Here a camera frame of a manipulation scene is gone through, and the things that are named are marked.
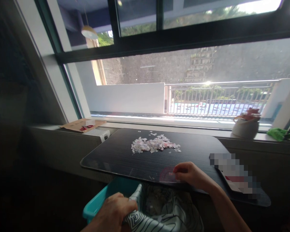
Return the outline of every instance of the plastic basket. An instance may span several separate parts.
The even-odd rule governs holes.
[[[100,210],[106,198],[117,192],[122,193],[125,197],[130,197],[135,192],[139,184],[140,182],[137,180],[116,177],[90,202],[88,202],[83,210],[83,218],[85,218],[89,224]]]

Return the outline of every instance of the patterned fabric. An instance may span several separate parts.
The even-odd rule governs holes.
[[[124,219],[132,232],[203,231],[202,219],[188,193],[141,183],[129,199],[139,208]]]

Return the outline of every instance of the black table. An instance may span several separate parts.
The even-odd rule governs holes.
[[[95,150],[89,153],[81,161],[83,168],[93,169],[108,174],[123,176],[151,184],[167,185],[175,189],[184,191],[196,191],[184,183],[161,183],[159,177],[161,172],[167,167],[174,167],[178,163],[192,161],[202,171],[208,174],[223,190],[231,200],[245,202],[253,205],[267,207],[271,205],[268,195],[261,189],[259,199],[249,199],[248,195],[235,193],[222,179],[220,171],[210,166],[210,153],[229,153],[222,143],[215,137],[208,135],[184,134],[165,131],[153,131],[157,135],[164,134],[172,143],[181,145],[181,152],[176,152],[172,148],[163,151],[150,153],[132,153],[131,144],[139,137],[154,139],[156,136],[149,136],[148,130],[122,128],[116,131],[110,138],[100,144]]]

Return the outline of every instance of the stone wall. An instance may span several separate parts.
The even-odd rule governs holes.
[[[211,47],[210,68],[194,69],[194,82],[290,78],[290,39]],[[103,60],[107,84],[192,82],[192,57],[202,49],[152,53]]]

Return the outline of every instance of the pile of paper pieces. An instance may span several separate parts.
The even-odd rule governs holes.
[[[147,138],[142,139],[139,137],[131,145],[133,154],[136,152],[141,153],[143,151],[150,151],[151,153],[154,153],[158,150],[164,150],[165,148],[174,148],[175,151],[181,152],[179,147],[179,144],[171,143],[170,140],[164,135],[158,135],[157,138],[153,140],[147,140]]]

